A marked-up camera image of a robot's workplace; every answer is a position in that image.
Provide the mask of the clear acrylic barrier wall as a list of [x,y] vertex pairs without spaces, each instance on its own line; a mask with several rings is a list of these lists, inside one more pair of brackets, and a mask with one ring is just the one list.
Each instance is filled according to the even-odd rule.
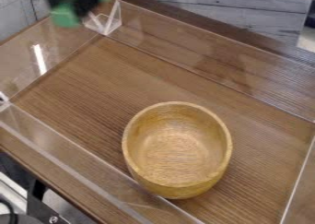
[[[43,20],[0,44],[0,150],[103,224],[315,224],[315,53],[152,0],[121,26]],[[203,194],[168,199],[129,173],[124,128],[184,101],[227,125],[232,154]]]

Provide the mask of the green rectangular block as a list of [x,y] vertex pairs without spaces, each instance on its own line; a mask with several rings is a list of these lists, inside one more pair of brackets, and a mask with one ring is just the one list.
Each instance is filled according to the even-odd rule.
[[[101,4],[103,2],[107,2],[108,0],[99,0],[99,4]],[[69,11],[69,10],[65,10],[65,9],[60,9],[60,10],[56,10],[53,11],[52,8],[51,8],[51,18],[52,18],[52,21],[53,23],[59,26],[59,27],[63,27],[63,28],[73,28],[76,27],[80,22],[81,22],[81,18],[79,18],[77,16],[73,15],[73,13]]]

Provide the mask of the brown wooden bowl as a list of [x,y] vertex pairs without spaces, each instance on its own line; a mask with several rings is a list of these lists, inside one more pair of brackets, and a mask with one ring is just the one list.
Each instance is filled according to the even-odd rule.
[[232,154],[227,125],[206,107],[156,103],[128,122],[121,152],[131,175],[153,194],[187,199],[220,181]]

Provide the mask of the clear acrylic corner bracket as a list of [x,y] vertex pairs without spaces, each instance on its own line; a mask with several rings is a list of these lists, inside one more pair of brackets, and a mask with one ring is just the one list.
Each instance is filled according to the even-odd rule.
[[121,26],[120,2],[115,2],[108,15],[104,13],[95,15],[89,12],[83,24],[103,36],[108,36]]

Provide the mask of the black table leg bracket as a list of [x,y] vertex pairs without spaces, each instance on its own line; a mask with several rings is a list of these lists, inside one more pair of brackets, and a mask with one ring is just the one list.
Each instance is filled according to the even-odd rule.
[[71,224],[59,213],[43,203],[45,192],[45,184],[40,180],[35,180],[27,191],[27,215],[37,219],[41,224]]

